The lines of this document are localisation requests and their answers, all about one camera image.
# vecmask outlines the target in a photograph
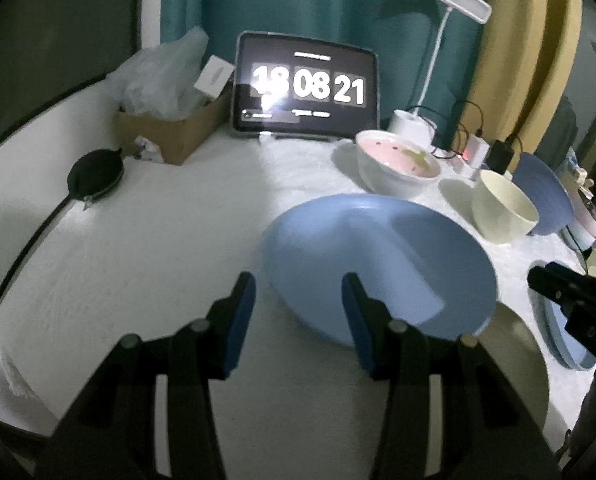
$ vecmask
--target clock display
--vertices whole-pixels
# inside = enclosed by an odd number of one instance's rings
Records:
[[[244,33],[234,105],[239,131],[351,137],[377,127],[375,55],[308,38]]]

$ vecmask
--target dark blue bowl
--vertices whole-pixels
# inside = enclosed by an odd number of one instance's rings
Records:
[[[512,182],[529,197],[540,215],[531,234],[549,235],[574,219],[574,208],[567,191],[555,173],[537,156],[521,153]]]

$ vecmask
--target cardboard box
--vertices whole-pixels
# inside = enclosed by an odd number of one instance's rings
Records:
[[[135,139],[140,136],[158,145],[166,163],[180,166],[218,126],[228,120],[231,92],[232,87],[228,86],[218,99],[183,121],[163,121],[118,112],[113,126],[122,152],[129,156],[137,155],[140,147]]]

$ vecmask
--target plastic bag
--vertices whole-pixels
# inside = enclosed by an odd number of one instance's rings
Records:
[[[177,41],[140,50],[107,75],[111,95],[132,115],[167,121],[187,118],[206,102],[193,85],[207,43],[209,36],[193,27]]]

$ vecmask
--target cup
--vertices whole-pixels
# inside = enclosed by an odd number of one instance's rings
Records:
[[[435,136],[435,129],[435,123],[429,119],[415,116],[405,110],[393,110],[388,131],[428,151]]]
[[[536,206],[504,176],[482,170],[473,189],[473,219],[480,234],[495,244],[526,235],[538,223]]]

